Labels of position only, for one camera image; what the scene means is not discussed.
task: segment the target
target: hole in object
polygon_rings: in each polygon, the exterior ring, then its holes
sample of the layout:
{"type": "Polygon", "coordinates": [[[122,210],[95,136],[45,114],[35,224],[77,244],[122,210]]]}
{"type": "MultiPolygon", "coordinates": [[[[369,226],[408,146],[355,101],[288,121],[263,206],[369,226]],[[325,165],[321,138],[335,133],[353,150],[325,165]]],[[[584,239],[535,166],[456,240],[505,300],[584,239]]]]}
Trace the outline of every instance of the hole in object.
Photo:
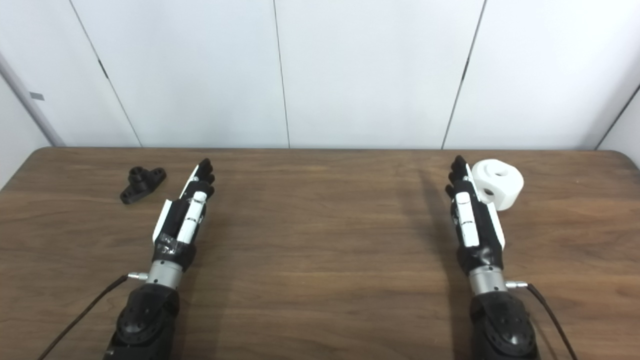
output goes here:
{"type": "Polygon", "coordinates": [[[134,167],[131,170],[129,170],[130,175],[140,175],[142,174],[142,168],[141,167],[134,167]]]}

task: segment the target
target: brown tabletop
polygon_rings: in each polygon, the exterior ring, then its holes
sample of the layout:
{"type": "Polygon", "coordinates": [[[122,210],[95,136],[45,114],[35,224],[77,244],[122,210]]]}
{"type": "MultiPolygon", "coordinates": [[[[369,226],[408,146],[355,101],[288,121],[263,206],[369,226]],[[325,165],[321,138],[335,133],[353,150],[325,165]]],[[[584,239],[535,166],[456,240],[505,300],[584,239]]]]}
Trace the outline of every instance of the brown tabletop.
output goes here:
{"type": "MultiPolygon", "coordinates": [[[[0,359],[33,360],[119,275],[146,272],[165,199],[209,157],[216,194],[180,285],[174,359],[470,359],[449,165],[498,158],[508,279],[547,297],[582,360],[640,356],[640,173],[615,152],[48,148],[0,192],[0,359]],[[126,206],[127,171],[167,180],[126,206]]],[[[48,359],[102,359],[136,281],[48,359]]],[[[543,308],[543,360],[568,359],[543,308]]]]}

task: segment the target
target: black hand cover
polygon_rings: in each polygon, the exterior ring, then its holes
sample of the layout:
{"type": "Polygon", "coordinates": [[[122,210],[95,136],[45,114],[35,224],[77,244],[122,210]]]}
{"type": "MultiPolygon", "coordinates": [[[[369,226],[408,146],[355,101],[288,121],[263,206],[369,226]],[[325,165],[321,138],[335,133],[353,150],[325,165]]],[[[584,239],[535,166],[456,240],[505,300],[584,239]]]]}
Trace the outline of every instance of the black hand cover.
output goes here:
{"type": "Polygon", "coordinates": [[[460,224],[456,222],[456,232],[458,234],[458,241],[460,242],[457,253],[458,264],[467,275],[471,270],[485,265],[504,268],[502,264],[502,245],[495,233],[493,222],[489,215],[489,209],[486,204],[478,200],[474,185],[470,181],[464,180],[468,175],[467,162],[462,156],[458,155],[451,164],[451,173],[449,173],[451,184],[445,188],[445,191],[452,200],[451,216],[453,218],[458,217],[456,202],[453,201],[456,194],[467,192],[471,198],[471,206],[474,210],[480,245],[466,247],[462,240],[460,224]]]}

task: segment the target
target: black 3d-printed part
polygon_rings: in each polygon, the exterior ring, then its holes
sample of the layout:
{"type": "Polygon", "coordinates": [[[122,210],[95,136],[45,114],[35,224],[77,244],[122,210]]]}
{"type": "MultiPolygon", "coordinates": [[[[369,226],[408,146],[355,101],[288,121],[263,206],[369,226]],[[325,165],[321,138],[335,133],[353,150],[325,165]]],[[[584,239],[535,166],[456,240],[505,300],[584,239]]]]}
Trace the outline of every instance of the black 3d-printed part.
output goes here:
{"type": "Polygon", "coordinates": [[[133,204],[154,190],[166,179],[163,168],[149,171],[143,167],[133,167],[129,170],[129,186],[120,194],[124,204],[133,204]]]}

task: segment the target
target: robotic arm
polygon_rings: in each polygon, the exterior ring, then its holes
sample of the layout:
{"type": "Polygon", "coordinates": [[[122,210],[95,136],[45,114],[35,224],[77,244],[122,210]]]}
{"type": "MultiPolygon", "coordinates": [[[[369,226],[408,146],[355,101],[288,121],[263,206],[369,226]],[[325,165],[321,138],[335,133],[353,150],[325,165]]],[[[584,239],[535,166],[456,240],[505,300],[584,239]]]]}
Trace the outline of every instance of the robotic arm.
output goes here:
{"type": "Polygon", "coordinates": [[[103,360],[166,360],[180,309],[178,285],[196,254],[195,238],[214,189],[209,159],[196,166],[180,198],[165,201],[153,233],[151,270],[130,273],[145,281],[129,295],[103,360]]]}
{"type": "Polygon", "coordinates": [[[470,307],[473,358],[539,360],[529,315],[522,301],[508,292],[526,283],[505,282],[502,276],[504,235],[495,206],[479,200],[469,165],[461,156],[451,170],[451,184],[445,190],[460,243],[458,264],[474,292],[470,307]]]}

